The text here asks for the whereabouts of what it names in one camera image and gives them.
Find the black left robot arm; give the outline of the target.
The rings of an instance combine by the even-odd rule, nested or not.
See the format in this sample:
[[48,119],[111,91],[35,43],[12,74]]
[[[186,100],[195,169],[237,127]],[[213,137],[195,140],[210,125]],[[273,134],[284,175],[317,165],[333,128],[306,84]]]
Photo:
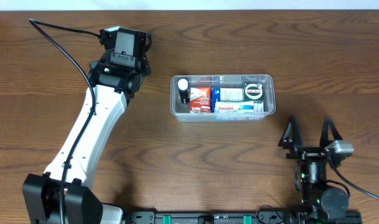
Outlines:
[[90,64],[85,100],[65,143],[42,175],[26,177],[22,193],[31,223],[123,222],[123,209],[101,202],[91,190],[111,131],[151,69],[145,55],[138,68],[117,57],[104,55]]

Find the dark bottle white cap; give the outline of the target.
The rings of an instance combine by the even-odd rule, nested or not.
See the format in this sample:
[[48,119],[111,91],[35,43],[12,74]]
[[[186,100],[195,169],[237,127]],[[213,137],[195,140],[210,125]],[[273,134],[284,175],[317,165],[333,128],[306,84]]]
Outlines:
[[181,78],[178,83],[178,90],[179,90],[179,96],[180,96],[180,101],[183,104],[187,104],[190,102],[190,88],[189,88],[189,83],[186,79]]

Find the white Panadol box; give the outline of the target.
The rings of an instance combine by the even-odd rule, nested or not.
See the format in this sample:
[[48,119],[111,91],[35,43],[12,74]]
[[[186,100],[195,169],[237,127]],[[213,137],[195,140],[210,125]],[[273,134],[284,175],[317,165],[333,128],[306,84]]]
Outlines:
[[242,102],[224,102],[215,103],[215,113],[252,113],[254,112],[254,103],[252,101]]

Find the green round-logo box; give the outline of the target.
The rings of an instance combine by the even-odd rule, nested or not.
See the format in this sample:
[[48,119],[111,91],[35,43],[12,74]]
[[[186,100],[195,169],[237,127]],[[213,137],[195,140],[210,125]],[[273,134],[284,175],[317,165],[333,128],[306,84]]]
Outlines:
[[260,83],[245,83],[243,92],[245,101],[264,101],[263,85]]

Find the red medicine box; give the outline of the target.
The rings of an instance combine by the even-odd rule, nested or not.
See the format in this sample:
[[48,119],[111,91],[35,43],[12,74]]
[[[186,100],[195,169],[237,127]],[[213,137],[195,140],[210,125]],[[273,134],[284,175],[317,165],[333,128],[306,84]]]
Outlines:
[[190,113],[211,112],[211,88],[190,87]]

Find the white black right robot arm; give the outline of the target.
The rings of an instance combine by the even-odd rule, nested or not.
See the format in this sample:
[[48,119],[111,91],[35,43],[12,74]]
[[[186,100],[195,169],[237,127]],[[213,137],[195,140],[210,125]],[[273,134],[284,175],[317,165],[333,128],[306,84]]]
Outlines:
[[338,172],[341,162],[354,148],[343,140],[331,118],[324,120],[318,146],[305,146],[295,117],[290,117],[278,146],[288,159],[297,160],[294,185],[302,194],[302,204],[284,212],[284,223],[337,223],[347,219],[350,191],[327,178],[327,166]]

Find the large blue white medicine box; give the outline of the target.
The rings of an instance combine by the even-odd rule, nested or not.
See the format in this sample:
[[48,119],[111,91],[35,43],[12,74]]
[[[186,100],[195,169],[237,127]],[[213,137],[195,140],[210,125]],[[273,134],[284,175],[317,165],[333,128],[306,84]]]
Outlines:
[[[212,99],[211,107],[212,112],[214,112],[215,103],[217,101],[224,102],[242,102],[245,101],[243,96],[243,88],[212,88]],[[264,101],[252,101],[254,103],[254,112],[252,113],[263,113],[264,112]]]

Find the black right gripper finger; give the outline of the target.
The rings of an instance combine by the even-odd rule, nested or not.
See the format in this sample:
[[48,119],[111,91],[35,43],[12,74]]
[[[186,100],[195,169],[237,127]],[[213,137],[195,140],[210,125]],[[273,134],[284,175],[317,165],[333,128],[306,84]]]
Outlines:
[[296,146],[301,146],[302,144],[303,141],[297,119],[295,116],[291,116],[278,142],[278,146],[283,149],[294,149]]
[[333,141],[342,140],[341,135],[335,127],[335,124],[330,116],[325,117],[322,125],[321,138],[319,146],[325,148]]

